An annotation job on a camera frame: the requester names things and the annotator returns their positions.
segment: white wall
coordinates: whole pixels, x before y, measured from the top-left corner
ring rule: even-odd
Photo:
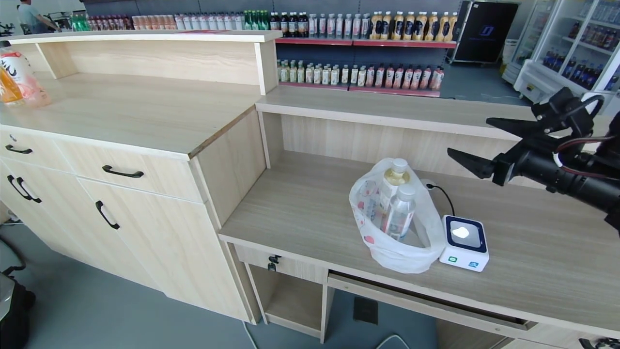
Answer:
[[[0,0],[0,22],[2,25],[15,24],[15,35],[22,34],[17,20],[17,5],[19,4],[21,4],[19,0]],[[85,9],[84,4],[79,0],[32,0],[32,6],[41,14]]]

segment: cable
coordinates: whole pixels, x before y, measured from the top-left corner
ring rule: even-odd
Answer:
[[[448,193],[446,193],[446,191],[445,191],[445,190],[443,190],[443,188],[442,188],[442,187],[440,187],[440,186],[436,186],[436,185],[434,185],[434,184],[430,184],[430,183],[428,183],[428,184],[427,184],[427,188],[428,188],[428,189],[437,188],[437,189],[439,189],[440,191],[442,191],[442,192],[443,192],[443,194],[446,196],[446,199],[448,199],[448,202],[450,203],[450,208],[452,209],[452,215],[456,215],[456,214],[454,214],[454,205],[452,205],[452,200],[450,200],[450,197],[448,196]]]
[[[252,335],[250,334],[250,330],[247,329],[247,324],[245,321],[241,321],[243,323],[243,328],[246,330],[247,336],[248,338],[250,338],[250,342],[252,342],[252,345],[254,346],[254,349],[259,349],[256,346],[256,342],[254,341],[254,338],[252,338]]]
[[[390,335],[390,336],[387,336],[387,338],[385,338],[385,339],[383,340],[383,342],[379,343],[379,345],[377,345],[377,347],[376,347],[375,349],[380,349],[381,347],[383,347],[383,345],[384,345],[384,344],[385,344],[388,340],[390,340],[390,339],[392,339],[392,338],[398,338],[399,340],[401,340],[401,342],[402,342],[402,344],[405,346],[405,348],[407,348],[407,349],[411,349],[411,348],[409,348],[409,346],[407,345],[407,343],[405,343],[405,340],[404,340],[404,339],[402,339],[402,337],[401,337],[401,336],[399,336],[399,335]]]
[[[6,242],[6,240],[4,240],[2,237],[0,237],[0,241],[2,241],[2,243],[8,247],[11,252],[13,252],[13,254],[15,255],[15,257],[17,257],[17,259],[19,260],[19,263],[21,264],[20,266],[10,266],[8,267],[6,270],[4,270],[2,272],[2,274],[8,276],[10,275],[12,272],[14,271],[20,271],[20,270],[24,270],[26,269],[26,263],[24,263],[24,259],[22,258],[22,256],[17,252],[17,250],[8,242]]]

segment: black drawer handle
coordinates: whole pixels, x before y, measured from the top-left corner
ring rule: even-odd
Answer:
[[[135,173],[122,173],[122,172],[112,171],[112,166],[110,165],[105,165],[101,168],[103,168],[105,172],[111,173],[113,175],[119,175],[119,176],[131,177],[131,178],[140,178],[144,176],[144,172],[142,171],[137,171]]]
[[[28,148],[26,150],[15,150],[14,147],[10,144],[6,145],[4,148],[10,152],[20,153],[20,154],[30,154],[32,153],[32,149]]]
[[[97,211],[99,211],[99,214],[101,215],[101,217],[105,219],[105,222],[108,223],[108,225],[111,226],[113,229],[120,228],[120,225],[118,223],[115,223],[115,224],[110,223],[110,221],[108,220],[108,217],[106,217],[104,212],[101,210],[101,207],[103,206],[104,206],[104,203],[101,200],[95,202],[95,207],[97,208]]]
[[[22,190],[24,191],[24,193],[26,193],[26,194],[28,195],[28,197],[29,197],[32,201],[36,202],[37,204],[40,204],[40,203],[41,203],[41,199],[39,199],[38,197],[32,197],[32,195],[30,195],[30,193],[28,193],[28,191],[26,190],[26,188],[24,188],[24,179],[23,179],[23,178],[19,177],[19,178],[17,179],[17,185],[18,185],[20,188],[22,188]]]
[[[17,189],[17,187],[15,186],[15,183],[13,183],[13,181],[15,180],[15,177],[8,175],[6,176],[6,178],[9,180],[9,183],[13,186],[13,188],[15,188],[15,190],[26,200],[32,200],[32,196],[28,195],[23,195],[21,191],[19,191],[19,189]]]

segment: drawer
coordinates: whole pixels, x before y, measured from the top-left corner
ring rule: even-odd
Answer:
[[[3,158],[73,172],[54,140],[44,135],[4,126],[0,129],[0,143],[0,156]]]
[[[203,202],[188,161],[77,142],[56,144],[79,176]]]
[[[435,301],[424,295],[349,278],[340,274],[330,273],[327,277],[327,286],[506,337],[520,338],[528,331],[524,320],[490,312],[472,311],[471,308],[461,307],[458,304],[444,302],[440,299]]]
[[[255,250],[245,246],[235,245],[239,260],[267,269],[270,262],[269,257],[275,257],[276,254]],[[325,284],[327,280],[327,269],[310,263],[294,260],[287,257],[278,257],[275,264],[275,271],[300,279],[312,281],[314,283]]]

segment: white plastic bag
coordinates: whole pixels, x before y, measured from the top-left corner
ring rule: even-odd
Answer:
[[[374,260],[400,273],[423,273],[439,258],[446,246],[446,238],[433,200],[411,168],[407,167],[407,172],[411,184],[415,186],[415,212],[412,220],[415,228],[411,228],[403,242],[398,242],[377,228],[370,218],[373,201],[378,201],[379,184],[392,160],[386,158],[379,161],[369,173],[358,179],[349,193],[349,202],[361,237]]]

